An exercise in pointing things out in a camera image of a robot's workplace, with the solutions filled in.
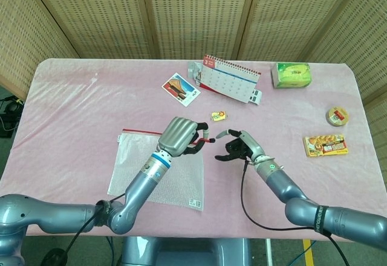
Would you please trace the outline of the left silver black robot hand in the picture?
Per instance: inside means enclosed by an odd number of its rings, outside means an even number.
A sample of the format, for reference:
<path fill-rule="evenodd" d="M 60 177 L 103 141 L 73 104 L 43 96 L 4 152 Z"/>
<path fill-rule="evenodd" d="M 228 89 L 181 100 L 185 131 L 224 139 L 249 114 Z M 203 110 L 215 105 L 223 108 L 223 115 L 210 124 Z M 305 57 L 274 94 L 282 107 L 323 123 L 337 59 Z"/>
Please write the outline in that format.
<path fill-rule="evenodd" d="M 175 117 L 158 139 L 157 149 L 167 152 L 171 157 L 198 153 L 205 143 L 214 143 L 209 137 L 206 122 L 197 123 L 188 118 Z"/>

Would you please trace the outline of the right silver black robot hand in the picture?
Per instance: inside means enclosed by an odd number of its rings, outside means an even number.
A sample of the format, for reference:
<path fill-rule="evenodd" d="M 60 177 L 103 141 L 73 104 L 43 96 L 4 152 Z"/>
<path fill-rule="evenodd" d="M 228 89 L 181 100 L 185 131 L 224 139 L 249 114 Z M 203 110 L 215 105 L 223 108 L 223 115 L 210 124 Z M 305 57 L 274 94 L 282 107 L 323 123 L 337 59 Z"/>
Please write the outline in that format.
<path fill-rule="evenodd" d="M 235 137 L 234 140 L 225 145 L 227 155 L 216 155 L 218 161 L 231 161 L 235 159 L 250 159 L 254 162 L 258 157 L 265 156 L 265 152 L 260 144 L 246 131 L 236 131 L 227 129 L 216 136 L 216 139 L 227 135 Z"/>

